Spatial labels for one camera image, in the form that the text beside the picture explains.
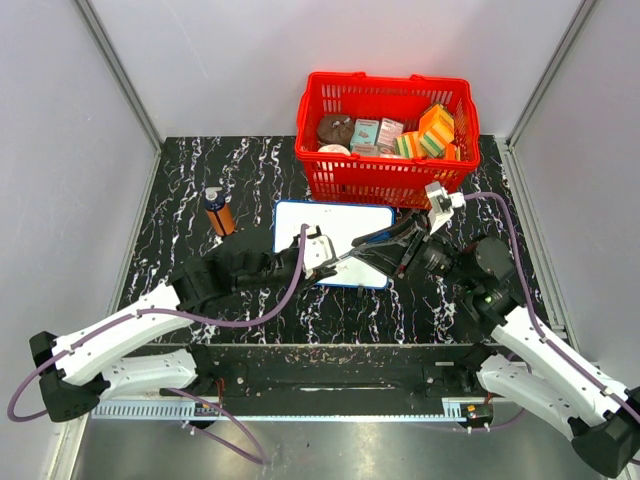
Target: metal floor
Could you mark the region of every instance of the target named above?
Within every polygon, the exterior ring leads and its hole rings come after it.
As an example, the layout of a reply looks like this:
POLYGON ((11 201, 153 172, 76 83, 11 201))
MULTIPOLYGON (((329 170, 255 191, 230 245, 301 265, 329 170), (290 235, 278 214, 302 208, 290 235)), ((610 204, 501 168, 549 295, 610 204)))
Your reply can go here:
MULTIPOLYGON (((512 405, 496 408, 498 420, 517 412, 512 405)), ((530 414, 510 429, 471 436, 419 424, 248 425, 271 455, 270 466, 256 466, 207 438, 192 437, 176 422, 91 420, 73 480, 601 478, 564 437, 530 414)), ((229 422, 211 431, 250 448, 229 422)))

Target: red basket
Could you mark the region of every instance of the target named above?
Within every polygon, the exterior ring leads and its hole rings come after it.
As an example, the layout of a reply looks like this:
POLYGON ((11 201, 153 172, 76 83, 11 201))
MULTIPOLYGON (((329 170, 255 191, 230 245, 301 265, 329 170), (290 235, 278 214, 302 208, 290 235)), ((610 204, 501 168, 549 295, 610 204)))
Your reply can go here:
POLYGON ((455 191, 480 164, 478 114, 465 80, 412 75, 408 79, 368 77, 365 73, 309 75, 298 110, 296 156, 304 163, 317 201, 429 208, 425 185, 439 181, 455 191), (316 129, 327 113, 358 118, 391 118, 405 131, 418 129, 424 111, 442 103, 455 117, 461 160, 395 159, 318 153, 316 129))

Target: purple cable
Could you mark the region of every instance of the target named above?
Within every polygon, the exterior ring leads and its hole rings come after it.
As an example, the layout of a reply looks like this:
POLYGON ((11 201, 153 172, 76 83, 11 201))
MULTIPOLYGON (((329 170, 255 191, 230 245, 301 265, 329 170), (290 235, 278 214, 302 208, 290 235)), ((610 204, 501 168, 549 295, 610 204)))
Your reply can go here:
POLYGON ((170 392, 176 393, 178 395, 182 395, 183 397, 190 398, 195 402, 208 405, 209 407, 213 408, 216 412, 227 417, 229 420, 233 422, 233 424, 236 427, 238 427, 242 431, 242 433, 244 433, 247 436, 247 438, 251 441, 251 443, 253 443, 253 445, 256 447, 256 450, 258 450, 258 453, 260 454, 260 458, 256 457, 255 455, 251 455, 249 452, 242 450, 239 447, 236 447, 232 443, 227 442, 224 438, 220 438, 217 435, 214 435, 213 433, 207 432, 206 430, 201 430, 199 428, 194 427, 194 430, 193 430, 194 432, 205 435, 206 437, 209 437, 210 439, 221 443, 225 447, 230 448, 231 450, 236 452, 238 455, 249 460, 250 462, 257 463, 258 465, 264 465, 267 463, 268 459, 266 454, 264 453, 264 450, 262 449, 262 445, 260 445, 260 442, 258 442, 256 437, 253 436, 253 434, 249 431, 249 429, 245 427, 240 420, 238 420, 236 417, 231 415, 224 408, 219 407, 218 405, 211 403, 207 400, 204 400, 203 398, 196 397, 195 395, 191 395, 190 393, 187 393, 187 392, 183 392, 182 390, 179 390, 177 388, 167 388, 167 390, 169 390, 170 392))
MULTIPOLYGON (((309 228, 309 226, 306 225, 306 224, 302 224, 301 227, 300 227, 300 245, 299 245, 299 250, 298 250, 298 259, 297 259, 297 262, 296 262, 296 268, 295 268, 295 270, 293 272, 293 278, 291 279, 291 284, 289 284, 289 288, 287 289, 287 292, 285 293, 284 297, 282 297, 282 300, 280 300, 278 305, 276 305, 273 308, 273 310, 271 310, 267 314, 263 315, 262 317, 255 318, 255 319, 249 320, 247 322, 229 322, 229 321, 223 321, 223 320, 212 320, 210 318, 200 317, 198 315, 191 315, 191 314, 188 314, 188 313, 185 313, 185 312, 178 312, 176 310, 169 310, 169 309, 164 309, 164 308, 149 308, 149 309, 145 309, 145 310, 138 310, 136 313, 138 315, 148 315, 148 314, 152 314, 152 313, 163 313, 163 314, 168 314, 168 315, 174 315, 174 316, 178 316, 178 317, 188 318, 190 320, 193 320, 193 321, 196 321, 196 322, 200 322, 200 323, 205 323, 207 325, 215 325, 215 326, 218 326, 218 327, 228 327, 228 328, 248 328, 248 327, 253 327, 255 325, 260 325, 260 324, 272 319, 278 313, 280 313, 280 311, 282 311, 282 309, 289 302, 289 300, 291 300, 291 297, 293 296, 293 293, 295 292, 295 289, 298 286, 298 281, 300 280, 300 275, 302 273, 302 265, 304 263, 304 249, 305 249, 305 243, 306 243, 306 235, 304 233, 307 230, 307 228, 309 228)), ((85 335, 84 337, 79 339, 77 342, 72 343, 71 344, 71 351, 74 351, 77 348, 82 347, 82 345, 84 345, 89 340, 92 340, 93 338, 95 338, 98 335, 106 332, 107 330, 115 327, 116 325, 120 325, 121 323, 126 322, 127 320, 131 320, 132 318, 136 318, 136 315, 132 315, 132 314, 128 313, 126 315, 123 315, 121 317, 116 318, 115 320, 111 320, 110 322, 105 323, 101 327, 96 328, 92 332, 88 333, 87 335, 85 335)), ((7 417, 9 417, 9 420, 11 420, 13 422, 29 422, 31 420, 35 420, 36 418, 40 418, 40 417, 42 417, 42 416, 47 414, 46 410, 42 410, 40 412, 31 414, 31 415, 19 416, 19 415, 16 415, 16 413, 15 413, 16 404, 18 403, 18 400, 20 399, 20 397, 22 396, 22 394, 24 393, 26 388, 29 386, 29 384, 37 376, 39 376, 47 368, 51 367, 57 361, 59 361, 60 359, 66 357, 70 353, 71 352, 69 350, 63 350, 63 351, 57 353, 56 355, 51 357, 49 360, 44 362, 42 365, 40 365, 38 368, 36 368, 29 375, 27 375, 27 377, 22 381, 22 383, 20 385, 18 385, 18 388, 16 389, 16 391, 11 396, 11 399, 9 400, 9 405, 7 406, 7 417)), ((249 432, 249 430, 244 425, 242 425, 242 423, 240 423, 235 417, 233 417, 233 415, 231 415, 229 412, 227 412, 226 410, 222 409, 221 407, 218 407, 216 405, 211 404, 210 402, 207 402, 207 401, 204 401, 202 399, 199 399, 198 397, 192 397, 191 395, 189 395, 186 392, 183 392, 181 390, 177 390, 177 389, 169 389, 169 390, 174 391, 175 393, 178 393, 179 395, 183 395, 183 396, 187 396, 187 397, 190 397, 190 398, 194 398, 197 401, 203 401, 204 403, 206 403, 208 405, 211 405, 214 410, 219 411, 221 414, 223 414, 224 416, 229 418, 229 420, 231 420, 235 425, 237 425, 238 428, 240 428, 240 430, 242 430, 242 432, 245 435, 247 435, 247 437, 249 437, 249 440, 251 440, 251 442, 256 446, 256 448, 260 452, 260 455, 261 455, 262 458, 261 459, 257 458, 255 456, 245 452, 244 450, 236 447, 232 443, 229 443, 226 440, 224 440, 224 439, 222 439, 222 438, 220 438, 220 437, 218 437, 218 436, 216 436, 216 435, 214 435, 212 433, 205 432, 204 430, 197 430, 199 433, 202 433, 203 435, 206 435, 209 438, 212 438, 213 440, 216 440, 217 442, 220 442, 221 444, 223 444, 224 446, 230 448, 231 450, 233 450, 237 454, 243 456, 247 460, 250 460, 250 461, 252 461, 254 463, 259 463, 261 465, 266 462, 266 456, 264 454, 264 450, 262 449, 262 446, 258 443, 256 438, 251 434, 251 432, 249 432)))
MULTIPOLYGON (((516 230, 515 230, 515 228, 513 226, 513 221, 511 220, 511 215, 509 214, 509 207, 507 206, 507 202, 505 202, 504 199, 500 195, 498 195, 497 193, 493 193, 493 192, 478 192, 478 193, 472 193, 470 195, 465 195, 464 196, 464 199, 467 200, 467 201, 468 200, 477 200, 477 199, 480 199, 480 198, 493 198, 496 202, 498 202, 498 205, 500 206, 500 209, 502 210, 502 213, 505 216, 505 219, 507 221, 507 227, 508 227, 508 230, 509 230, 509 238, 511 240, 511 247, 512 247, 512 250, 513 250, 513 258, 515 259, 516 271, 518 272, 518 278, 520 279, 520 284, 522 285, 522 290, 524 291, 524 297, 525 297, 525 301, 527 303, 527 311, 529 312, 529 319, 531 320, 531 325, 533 326, 535 331, 538 333, 540 338, 544 338, 545 337, 544 332, 542 331, 542 328, 540 327, 540 325, 536 321, 536 312, 533 309, 533 301, 531 300, 531 294, 529 293, 529 286, 527 285, 527 280, 525 279, 524 271, 522 270, 522 261, 520 260, 520 253, 518 252, 518 243, 517 243, 517 238, 516 238, 516 230)), ((607 388, 607 386, 604 383, 602 383, 596 377, 591 375, 582 365, 580 365, 573 358, 571 358, 569 355, 567 355, 558 345, 553 343, 551 340, 547 340, 546 344, 549 345, 549 348, 551 348, 554 352, 556 352, 563 360, 565 360, 575 370, 580 372, 580 374, 584 378, 589 380, 593 385, 598 387, 601 391, 604 391, 607 388)), ((633 408, 631 408, 630 405, 627 405, 627 403, 624 402, 615 393, 611 394, 611 398, 613 398, 613 400, 618 405, 620 405, 624 410, 626 410, 627 413, 629 415, 631 415, 631 417, 633 417, 633 419, 637 423, 640 424, 640 414, 638 414, 633 408)))

